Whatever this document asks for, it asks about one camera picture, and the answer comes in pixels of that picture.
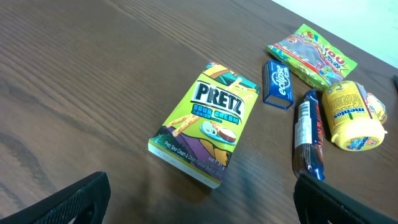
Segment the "dark blue chocolate bar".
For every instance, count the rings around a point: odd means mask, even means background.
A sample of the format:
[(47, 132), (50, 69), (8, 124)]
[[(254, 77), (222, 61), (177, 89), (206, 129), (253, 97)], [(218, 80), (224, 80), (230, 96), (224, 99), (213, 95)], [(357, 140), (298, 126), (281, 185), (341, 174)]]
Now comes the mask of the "dark blue chocolate bar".
[(316, 90), (309, 90), (298, 106), (292, 168), (296, 176), (309, 174), (323, 181), (323, 123)]

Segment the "yellow Mentos bottle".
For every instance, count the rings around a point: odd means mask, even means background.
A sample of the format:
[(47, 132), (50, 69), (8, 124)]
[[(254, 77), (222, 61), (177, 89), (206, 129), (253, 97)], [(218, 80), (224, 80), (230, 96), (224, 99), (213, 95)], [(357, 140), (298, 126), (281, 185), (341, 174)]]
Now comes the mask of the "yellow Mentos bottle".
[(387, 131), (362, 85), (342, 81), (323, 91), (322, 104), (331, 142), (346, 151), (367, 151), (378, 147)]

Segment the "green Haribo gummy bag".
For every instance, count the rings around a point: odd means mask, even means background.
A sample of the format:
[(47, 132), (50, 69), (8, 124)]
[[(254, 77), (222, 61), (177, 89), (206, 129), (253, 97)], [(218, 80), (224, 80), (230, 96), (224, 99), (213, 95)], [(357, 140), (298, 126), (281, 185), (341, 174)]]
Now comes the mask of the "green Haribo gummy bag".
[(299, 79), (320, 91), (343, 81), (358, 65), (306, 24), (266, 49)]

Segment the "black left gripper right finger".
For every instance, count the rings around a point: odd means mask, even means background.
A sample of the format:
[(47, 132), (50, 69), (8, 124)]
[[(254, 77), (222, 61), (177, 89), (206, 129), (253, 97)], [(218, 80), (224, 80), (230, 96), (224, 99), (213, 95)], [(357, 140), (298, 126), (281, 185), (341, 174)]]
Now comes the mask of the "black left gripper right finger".
[(397, 224), (396, 220), (363, 205), (308, 174), (301, 174), (295, 184), (294, 204), (301, 224)]

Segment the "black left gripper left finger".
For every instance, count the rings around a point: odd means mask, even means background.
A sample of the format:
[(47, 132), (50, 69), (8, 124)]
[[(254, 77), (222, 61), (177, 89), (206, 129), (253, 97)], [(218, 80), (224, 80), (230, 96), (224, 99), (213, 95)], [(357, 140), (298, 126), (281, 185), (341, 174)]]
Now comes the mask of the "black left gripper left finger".
[(3, 224), (89, 223), (101, 224), (111, 196), (105, 172), (91, 175), (57, 193), (1, 219)]

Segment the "green Pretz snack box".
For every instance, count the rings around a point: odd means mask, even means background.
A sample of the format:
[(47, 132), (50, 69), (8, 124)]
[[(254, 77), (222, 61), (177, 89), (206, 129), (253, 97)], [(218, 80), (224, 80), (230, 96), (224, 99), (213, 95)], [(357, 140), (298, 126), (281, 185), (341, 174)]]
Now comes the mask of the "green Pretz snack box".
[(210, 61), (148, 150), (212, 189), (219, 187), (261, 87)]

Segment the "small orange candy packet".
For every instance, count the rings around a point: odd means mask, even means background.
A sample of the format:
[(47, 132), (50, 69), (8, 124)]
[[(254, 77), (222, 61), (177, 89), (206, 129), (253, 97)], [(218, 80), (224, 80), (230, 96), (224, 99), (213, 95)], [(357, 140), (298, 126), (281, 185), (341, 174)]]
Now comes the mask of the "small orange candy packet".
[(368, 100), (371, 103), (373, 110), (377, 114), (379, 121), (381, 124), (384, 124), (387, 121), (387, 110), (385, 105), (372, 93), (368, 93)]

